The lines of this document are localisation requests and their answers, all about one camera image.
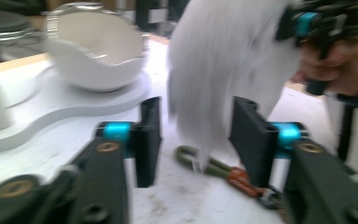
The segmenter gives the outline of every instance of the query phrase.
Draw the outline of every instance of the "white plastic stand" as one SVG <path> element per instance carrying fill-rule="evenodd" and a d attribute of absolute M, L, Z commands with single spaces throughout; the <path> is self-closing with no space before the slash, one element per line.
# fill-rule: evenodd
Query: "white plastic stand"
<path fill-rule="evenodd" d="M 136 107 L 146 97 L 151 82 L 147 73 L 130 85 L 100 93 L 68 84 L 49 62 L 36 63 L 34 70 L 0 73 L 0 91 L 11 123 L 0 129 L 0 150 L 18 147 L 50 124 L 71 117 L 103 116 Z"/>

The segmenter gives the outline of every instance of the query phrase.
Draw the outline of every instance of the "white cloth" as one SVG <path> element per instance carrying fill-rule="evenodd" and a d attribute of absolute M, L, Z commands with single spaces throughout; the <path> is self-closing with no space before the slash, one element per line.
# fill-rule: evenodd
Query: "white cloth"
<path fill-rule="evenodd" d="M 294 74 L 299 51 L 293 40 L 275 41 L 289 0 L 192 0 L 170 44 L 170 112 L 181 135 L 201 149 L 227 145 L 232 97 L 259 103 L 266 118 L 284 82 Z"/>

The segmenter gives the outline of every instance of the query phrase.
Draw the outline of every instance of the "round stool seat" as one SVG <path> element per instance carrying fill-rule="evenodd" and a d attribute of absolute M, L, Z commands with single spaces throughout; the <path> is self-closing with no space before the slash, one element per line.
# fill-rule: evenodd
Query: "round stool seat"
<path fill-rule="evenodd" d="M 16 32 L 30 28 L 28 19 L 20 14 L 0 11 L 0 33 Z"/>

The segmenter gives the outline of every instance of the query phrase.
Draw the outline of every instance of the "white bowl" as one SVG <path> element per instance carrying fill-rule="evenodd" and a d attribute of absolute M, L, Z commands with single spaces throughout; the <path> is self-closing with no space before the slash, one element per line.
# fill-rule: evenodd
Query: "white bowl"
<path fill-rule="evenodd" d="M 49 13 L 47 52 L 65 79 L 91 91 L 114 91 L 140 74 L 147 37 L 120 15 L 90 3 Z"/>

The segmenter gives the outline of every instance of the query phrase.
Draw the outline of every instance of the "white towel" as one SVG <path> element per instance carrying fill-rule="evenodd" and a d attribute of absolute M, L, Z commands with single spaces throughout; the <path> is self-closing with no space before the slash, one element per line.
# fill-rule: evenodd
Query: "white towel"
<path fill-rule="evenodd" d="M 274 40 L 289 0 L 192 0 L 172 35 L 170 113 L 179 133 L 201 149 L 227 145 L 232 97 L 259 103 L 265 118 L 296 71 L 293 40 Z"/>

